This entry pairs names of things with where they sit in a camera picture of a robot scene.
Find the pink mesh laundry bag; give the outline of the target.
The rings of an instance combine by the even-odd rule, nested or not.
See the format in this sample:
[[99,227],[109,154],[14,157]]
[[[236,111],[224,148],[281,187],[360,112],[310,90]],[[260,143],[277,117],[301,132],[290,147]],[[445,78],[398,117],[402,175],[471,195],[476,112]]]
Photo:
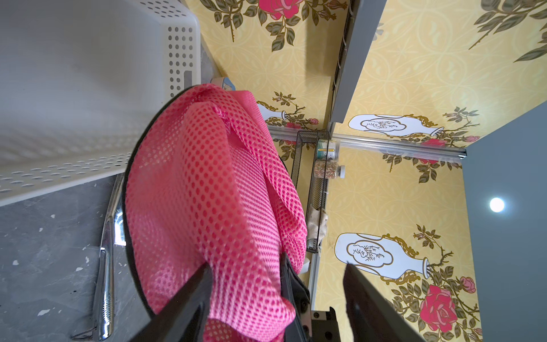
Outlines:
[[283,340],[296,309],[281,294],[281,258],[301,270],[306,221],[250,92],[197,85],[159,111],[127,166],[124,222],[150,312],[207,264],[204,340]]

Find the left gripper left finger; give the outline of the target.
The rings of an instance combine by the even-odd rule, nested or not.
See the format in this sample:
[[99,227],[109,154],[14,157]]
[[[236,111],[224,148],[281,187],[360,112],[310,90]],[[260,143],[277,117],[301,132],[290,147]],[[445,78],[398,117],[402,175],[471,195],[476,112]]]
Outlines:
[[212,270],[204,264],[132,340],[202,341],[212,288]]

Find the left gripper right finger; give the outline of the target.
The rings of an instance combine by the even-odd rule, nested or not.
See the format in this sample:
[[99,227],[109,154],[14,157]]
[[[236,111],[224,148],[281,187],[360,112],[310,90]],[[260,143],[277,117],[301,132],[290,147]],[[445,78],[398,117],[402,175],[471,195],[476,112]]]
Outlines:
[[354,341],[424,341],[353,264],[347,264],[343,288]]

